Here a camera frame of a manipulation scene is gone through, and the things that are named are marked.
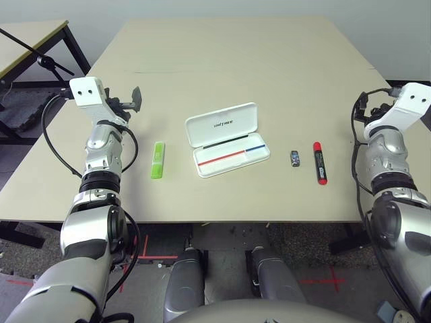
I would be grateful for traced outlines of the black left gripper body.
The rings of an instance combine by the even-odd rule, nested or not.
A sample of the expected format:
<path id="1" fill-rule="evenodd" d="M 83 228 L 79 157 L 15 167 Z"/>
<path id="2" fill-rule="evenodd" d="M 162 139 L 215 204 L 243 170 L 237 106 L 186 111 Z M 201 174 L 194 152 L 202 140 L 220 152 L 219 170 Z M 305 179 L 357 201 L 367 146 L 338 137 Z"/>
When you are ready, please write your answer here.
<path id="1" fill-rule="evenodd" d="M 134 102 L 120 102 L 118 98 L 107 98 L 106 103 L 108 104 L 109 108 L 114 112 L 114 114 L 121 119 L 123 119 L 125 122 L 129 122 L 131 118 L 131 114 L 129 113 L 129 110 L 135 109 L 135 103 Z"/>

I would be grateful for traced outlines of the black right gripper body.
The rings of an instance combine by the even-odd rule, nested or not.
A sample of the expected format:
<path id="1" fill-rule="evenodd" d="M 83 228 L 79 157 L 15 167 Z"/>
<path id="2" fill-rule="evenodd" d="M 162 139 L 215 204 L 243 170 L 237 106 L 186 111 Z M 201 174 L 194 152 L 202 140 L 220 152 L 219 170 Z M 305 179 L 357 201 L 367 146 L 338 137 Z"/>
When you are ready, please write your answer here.
<path id="1" fill-rule="evenodd" d="M 370 116 L 366 119 L 366 123 L 371 123 L 381 119 L 393 106 L 387 103 L 383 103 L 379 108 L 373 108 L 370 111 Z"/>

